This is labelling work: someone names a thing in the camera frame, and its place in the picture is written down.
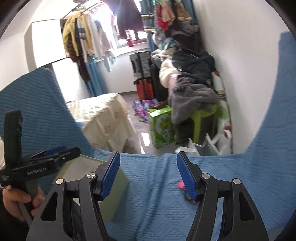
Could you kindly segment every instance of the blue curtain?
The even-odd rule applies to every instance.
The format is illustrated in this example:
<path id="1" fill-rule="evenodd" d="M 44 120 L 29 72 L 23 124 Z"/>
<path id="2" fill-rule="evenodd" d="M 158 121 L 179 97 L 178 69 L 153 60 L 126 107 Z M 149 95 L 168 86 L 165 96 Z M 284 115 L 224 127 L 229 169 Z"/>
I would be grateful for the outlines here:
<path id="1" fill-rule="evenodd" d="M 150 0 L 142 0 L 140 1 L 141 4 L 141 15 L 149 15 L 153 14 L 154 12 L 154 5 Z M 143 26 L 144 28 L 154 28 L 154 19 L 153 17 L 150 19 L 143 19 Z M 154 44 L 152 40 L 152 33 L 147 33 L 148 35 L 148 45 L 149 45 L 149 51 L 154 51 L 157 49 L 157 46 Z"/>
<path id="2" fill-rule="evenodd" d="M 182 0 L 182 3 L 184 4 L 185 10 L 190 14 L 192 17 L 192 24 L 197 25 L 197 17 L 194 10 L 194 5 L 192 0 Z"/>
<path id="3" fill-rule="evenodd" d="M 108 92 L 105 81 L 92 56 L 88 57 L 86 67 L 87 71 L 89 72 L 89 76 L 91 77 L 91 80 L 86 83 L 86 88 L 89 92 L 90 97 L 107 94 Z"/>

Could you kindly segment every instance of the human hand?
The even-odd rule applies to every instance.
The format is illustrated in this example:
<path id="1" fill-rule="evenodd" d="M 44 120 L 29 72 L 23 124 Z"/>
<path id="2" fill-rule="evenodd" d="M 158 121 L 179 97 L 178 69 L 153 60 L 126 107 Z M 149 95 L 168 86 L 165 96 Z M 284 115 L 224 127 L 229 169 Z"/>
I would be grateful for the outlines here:
<path id="1" fill-rule="evenodd" d="M 17 202 L 27 203 L 31 201 L 31 196 L 17 188 L 12 188 L 11 186 L 7 186 L 5 189 L 2 190 L 3 196 L 3 204 L 6 210 L 18 220 L 24 222 L 25 218 L 22 215 L 22 212 L 17 204 Z M 43 202 L 43 194 L 40 187 L 38 187 L 38 194 L 33 199 L 33 206 L 34 209 L 31 211 L 33 217 L 38 212 L 39 207 Z"/>

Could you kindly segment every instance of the gray floor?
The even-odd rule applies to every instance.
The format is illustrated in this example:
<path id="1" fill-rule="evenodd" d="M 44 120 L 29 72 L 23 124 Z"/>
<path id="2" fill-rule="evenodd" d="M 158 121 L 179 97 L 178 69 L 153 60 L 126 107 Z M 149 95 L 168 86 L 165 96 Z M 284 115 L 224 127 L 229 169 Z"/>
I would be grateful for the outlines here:
<path id="1" fill-rule="evenodd" d="M 123 95 L 122 96 L 128 105 L 131 107 L 134 100 L 139 100 L 137 94 Z M 123 152 L 126 153 L 142 153 L 151 154 L 156 156 L 161 156 L 165 153 L 175 153 L 175 149 L 180 145 L 175 145 L 174 143 L 168 144 L 164 147 L 156 149 L 152 142 L 149 131 L 149 124 L 140 122 L 139 115 L 133 115 L 133 109 L 131 108 L 128 115 L 133 123 L 136 130 L 137 137 L 130 138 L 125 145 Z"/>

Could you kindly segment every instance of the dark brown garment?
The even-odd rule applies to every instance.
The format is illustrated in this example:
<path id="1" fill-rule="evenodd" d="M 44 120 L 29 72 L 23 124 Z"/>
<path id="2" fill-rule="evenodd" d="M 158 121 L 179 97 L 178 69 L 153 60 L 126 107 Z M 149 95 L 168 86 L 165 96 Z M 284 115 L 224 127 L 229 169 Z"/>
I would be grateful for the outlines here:
<path id="1" fill-rule="evenodd" d="M 26 222 L 20 222 L 4 207 L 2 189 L 0 190 L 0 240 L 25 241 L 29 228 Z"/>
<path id="2" fill-rule="evenodd" d="M 79 51 L 79 48 L 81 49 L 80 39 L 79 39 L 79 42 L 77 42 L 77 45 L 78 45 L 78 52 L 79 52 L 79 56 L 78 57 L 76 56 L 76 52 L 75 52 L 75 49 L 74 49 L 74 46 L 73 46 L 72 36 L 71 36 L 71 34 L 69 34 L 69 38 L 68 38 L 68 53 L 70 55 L 70 59 L 74 63 L 77 63 L 78 70 L 79 70 L 79 73 L 81 75 L 81 78 L 83 79 L 83 81 L 85 83 L 87 83 L 91 78 L 89 76 L 89 72 L 87 71 L 87 67 L 86 67 L 86 64 L 84 62 L 82 52 Z"/>
<path id="3" fill-rule="evenodd" d="M 126 30 L 144 31 L 141 14 L 134 0 L 104 0 L 114 15 L 121 39 L 126 39 Z"/>

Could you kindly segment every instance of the suitcase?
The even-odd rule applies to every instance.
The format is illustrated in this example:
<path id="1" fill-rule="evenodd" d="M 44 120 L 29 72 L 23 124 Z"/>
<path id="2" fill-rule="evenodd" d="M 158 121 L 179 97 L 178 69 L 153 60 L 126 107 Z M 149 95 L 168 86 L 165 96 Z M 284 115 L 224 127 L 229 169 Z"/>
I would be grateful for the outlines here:
<path id="1" fill-rule="evenodd" d="M 168 88 L 165 88 L 161 85 L 159 80 L 159 69 L 153 64 L 150 66 L 151 79 L 154 90 L 155 98 L 160 101 L 165 101 L 168 99 Z"/>
<path id="2" fill-rule="evenodd" d="M 137 93 L 139 100 L 154 99 L 154 91 L 151 78 L 135 80 L 134 85 L 137 85 Z"/>
<path id="3" fill-rule="evenodd" d="M 133 66 L 133 75 L 136 80 L 151 77 L 150 73 L 150 52 L 140 51 L 129 55 Z"/>

